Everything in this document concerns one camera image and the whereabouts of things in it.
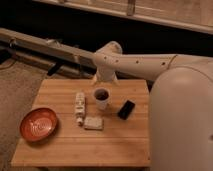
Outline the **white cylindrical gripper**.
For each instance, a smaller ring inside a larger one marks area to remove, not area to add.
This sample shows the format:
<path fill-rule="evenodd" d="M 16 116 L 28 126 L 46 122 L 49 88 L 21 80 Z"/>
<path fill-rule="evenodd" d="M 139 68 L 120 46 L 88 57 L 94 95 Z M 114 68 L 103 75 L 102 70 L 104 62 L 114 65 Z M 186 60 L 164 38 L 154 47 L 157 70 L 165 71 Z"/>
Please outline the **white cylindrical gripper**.
<path fill-rule="evenodd" d="M 114 69 L 109 67 L 98 66 L 97 71 L 92 79 L 92 84 L 100 84 L 101 82 L 116 84 L 118 82 Z"/>

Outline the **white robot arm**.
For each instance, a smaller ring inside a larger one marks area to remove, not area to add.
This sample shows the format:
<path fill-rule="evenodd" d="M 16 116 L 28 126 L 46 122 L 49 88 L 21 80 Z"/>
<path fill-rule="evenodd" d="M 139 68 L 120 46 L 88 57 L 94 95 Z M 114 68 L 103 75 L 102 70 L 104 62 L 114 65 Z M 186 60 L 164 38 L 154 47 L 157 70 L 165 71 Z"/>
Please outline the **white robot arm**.
<path fill-rule="evenodd" d="M 92 55 L 97 82 L 117 71 L 153 83 L 149 99 L 151 171 L 213 171 L 213 57 L 122 52 L 115 41 Z"/>

